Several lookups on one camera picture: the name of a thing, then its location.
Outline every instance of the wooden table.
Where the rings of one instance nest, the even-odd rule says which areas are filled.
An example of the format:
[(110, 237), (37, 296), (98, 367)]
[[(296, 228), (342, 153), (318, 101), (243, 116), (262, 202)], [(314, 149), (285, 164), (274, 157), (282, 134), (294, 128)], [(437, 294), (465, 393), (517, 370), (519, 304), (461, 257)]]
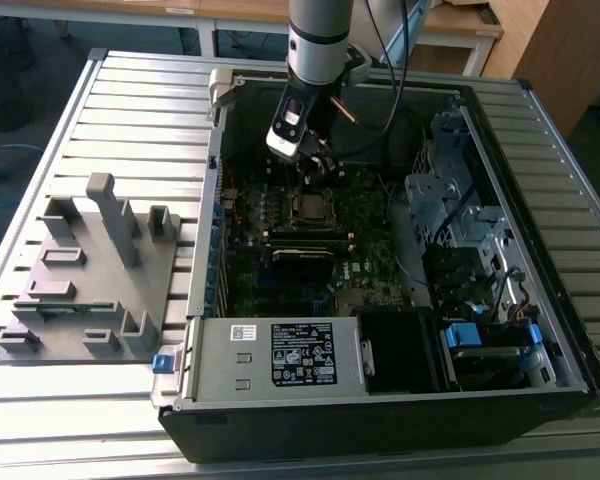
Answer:
[[(373, 8), (376, 22), (386, 43), (394, 48), (394, 56), (402, 55), (401, 17), (399, 4), (387, 1), (382, 8)], [(287, 33), (289, 20), (288, 0), (200, 0), (196, 15), (207, 19), (200, 28), (200, 45), (203, 56), (215, 56), (214, 32), (239, 30), (267, 33)], [(366, 10), (356, 3), (354, 8), (351, 40), (363, 49), (379, 55), (379, 45), (369, 35), (370, 25)], [(480, 75), (495, 40), (502, 37), (500, 25), (482, 21), (476, 7), (454, 7), (443, 4), (432, 9), (425, 21), (418, 44), (427, 47), (465, 49), (470, 53), (462, 60), (460, 72), (464, 75)]]
[(195, 28), (200, 0), (0, 0), (0, 15)]
[[(385, 42), (398, 45), (400, 40), (399, 7), (395, 2), (376, 8), (375, 15)], [(375, 53), (373, 44), (367, 45), (369, 25), (361, 6), (354, 9), (352, 35), (356, 32), (356, 19), (365, 22), (358, 30), (363, 32), (365, 49)], [(83, 22), (122, 23), (195, 28), (200, 35), (202, 56), (215, 57), (216, 32), (235, 30), (286, 34), (289, 19), (288, 0), (164, 0), (125, 2), (124, 0), (1, 0), (0, 15), (48, 18)], [(479, 75), (494, 41), (502, 36), (502, 27), (482, 22), (473, 7), (441, 5), (429, 12), (418, 44), (423, 48), (447, 47), (470, 51), (461, 68), (465, 75)], [(436, 57), (442, 58), (444, 52)]]

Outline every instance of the black cable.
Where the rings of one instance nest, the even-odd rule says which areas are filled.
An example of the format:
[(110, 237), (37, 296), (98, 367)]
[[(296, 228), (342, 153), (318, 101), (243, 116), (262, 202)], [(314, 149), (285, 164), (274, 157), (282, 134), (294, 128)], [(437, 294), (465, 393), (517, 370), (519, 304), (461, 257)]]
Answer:
[(373, 25), (373, 30), (376, 32), (376, 37), (378, 37), (378, 42), (380, 42), (380, 47), (382, 48), (382, 54), (387, 61), (387, 65), (389, 67), (389, 75), (391, 76), (391, 88), (393, 89), (393, 94), (396, 95), (398, 93), (398, 86), (396, 85), (396, 75), (393, 71), (393, 65), (391, 64), (391, 60), (389, 60), (389, 54), (387, 53), (387, 47), (382, 41), (382, 35), (380, 35), (380, 29), (378, 28), (378, 24), (376, 23), (376, 19), (373, 17), (373, 12), (371, 11), (371, 5), (369, 5), (369, 0), (364, 0), (365, 6), (367, 7), (367, 13), (369, 14), (369, 20), (371, 20), (371, 25)]
[(498, 290), (496, 291), (496, 296), (493, 297), (493, 306), (491, 307), (491, 322), (494, 322), (496, 317), (498, 316), (498, 306), (500, 305), (500, 301), (502, 300), (502, 294), (504, 293), (504, 287), (507, 285), (507, 280), (513, 276), (515, 273), (521, 272), (519, 267), (511, 267), (504, 273), (504, 277), (498, 284)]
[(393, 107), (391, 108), (391, 113), (389, 114), (389, 118), (387, 119), (387, 122), (385, 123), (385, 126), (382, 129), (382, 131), (371, 142), (369, 142), (366, 145), (363, 145), (361, 147), (354, 148), (353, 150), (339, 152), (339, 153), (333, 153), (331, 156), (334, 159), (353, 157), (355, 155), (358, 155), (359, 153), (369, 150), (376, 143), (378, 143), (380, 140), (382, 140), (384, 138), (384, 136), (387, 134), (387, 132), (389, 132), (389, 130), (391, 129), (391, 125), (393, 124), (393, 120), (396, 116), (396, 112), (398, 111), (399, 106), (400, 106), (400, 101), (402, 100), (402, 92), (404, 91), (404, 83), (407, 78), (407, 65), (409, 63), (409, 16), (407, 13), (406, 0), (403, 0), (400, 2), (400, 8), (402, 10), (402, 24), (403, 24), (403, 29), (404, 29), (404, 62), (402, 64), (402, 77), (400, 78), (400, 86), (398, 87), (398, 92), (395, 95), (395, 100), (393, 102)]
[(453, 207), (453, 210), (449, 212), (447, 218), (444, 219), (442, 225), (440, 225), (438, 230), (436, 230), (436, 234), (433, 236), (433, 240), (431, 243), (433, 243), (434, 245), (438, 243), (438, 239), (440, 238), (440, 235), (442, 235), (442, 232), (444, 232), (444, 230), (451, 224), (451, 222), (455, 220), (455, 218), (458, 216), (458, 213), (460, 213), (460, 210), (462, 210), (465, 207), (465, 205), (471, 198), (471, 195), (473, 195), (475, 191), (476, 185), (475, 183), (472, 183), (471, 186), (467, 189), (467, 191), (464, 192), (464, 195), (462, 195), (458, 203), (456, 203), (456, 206)]

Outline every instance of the floor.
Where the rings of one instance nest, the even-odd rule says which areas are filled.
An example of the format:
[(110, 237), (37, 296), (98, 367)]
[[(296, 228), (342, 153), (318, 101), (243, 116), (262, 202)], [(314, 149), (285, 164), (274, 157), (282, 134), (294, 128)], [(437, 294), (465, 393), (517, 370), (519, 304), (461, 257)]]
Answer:
[[(20, 82), (33, 105), (34, 116), (25, 127), (0, 134), (0, 144), (26, 143), (44, 148), (71, 95), (89, 51), (95, 47), (181, 55), (183, 44), (176, 28), (70, 22), (70, 38), (61, 40), (52, 21), (29, 22), (29, 41), (36, 56)], [(197, 34), (187, 36), (187, 48), (200, 54)], [(287, 41), (282, 35), (219, 32), (221, 56), (284, 60)], [(28, 151), (0, 152), (0, 204), (17, 203), (37, 165), (38, 155)], [(0, 241), (15, 207), (0, 208)]]
[[(29, 39), (36, 64), (20, 74), (25, 93), (33, 104), (33, 120), (25, 127), (0, 134), (0, 144), (29, 143), (44, 147), (93, 47), (150, 53), (182, 54), (180, 32), (175, 28), (106, 25), (71, 22), (71, 36), (58, 37), (53, 22), (31, 20)], [(185, 35), (185, 46), (199, 53), (195, 32)], [(222, 56), (283, 60), (286, 39), (281, 35), (220, 32)], [(600, 195), (600, 122), (588, 112), (569, 139), (569, 144)], [(35, 152), (0, 152), (0, 203), (18, 202), (35, 169)], [(15, 208), (0, 208), (0, 241)]]

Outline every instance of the blue latch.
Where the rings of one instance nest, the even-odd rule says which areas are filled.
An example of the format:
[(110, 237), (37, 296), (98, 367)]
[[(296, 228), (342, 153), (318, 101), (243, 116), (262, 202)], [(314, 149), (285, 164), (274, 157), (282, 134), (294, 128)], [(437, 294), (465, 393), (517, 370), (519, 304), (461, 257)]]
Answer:
[(165, 355), (156, 353), (153, 356), (151, 368), (153, 373), (173, 373), (175, 371), (176, 357), (174, 355)]
[(529, 327), (529, 333), (531, 334), (531, 340), (533, 340), (534, 345), (540, 345), (542, 343), (542, 332), (540, 331), (540, 327), (535, 323), (532, 323)]
[(480, 333), (475, 323), (454, 323), (444, 332), (449, 348), (481, 347)]

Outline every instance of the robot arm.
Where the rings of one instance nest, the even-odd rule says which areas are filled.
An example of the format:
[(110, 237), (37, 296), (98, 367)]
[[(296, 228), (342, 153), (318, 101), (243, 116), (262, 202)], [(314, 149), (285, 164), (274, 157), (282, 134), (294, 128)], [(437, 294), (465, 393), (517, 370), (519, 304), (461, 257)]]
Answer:
[[(326, 138), (347, 63), (353, 0), (291, 0), (289, 79), (267, 135), (279, 157), (297, 161), (306, 133)], [(316, 145), (303, 146), (311, 155)]]
[[(414, 7), (409, 31), (417, 33), (431, 0), (398, 1)], [(309, 159), (309, 164), (321, 162), (323, 170), (335, 168), (326, 151), (333, 123), (338, 112), (355, 121), (340, 101), (341, 87), (364, 82), (371, 68), (369, 56), (348, 43), (353, 4), (290, 0), (289, 78), (267, 134), (267, 145), (283, 160)], [(411, 37), (408, 54), (415, 44)]]

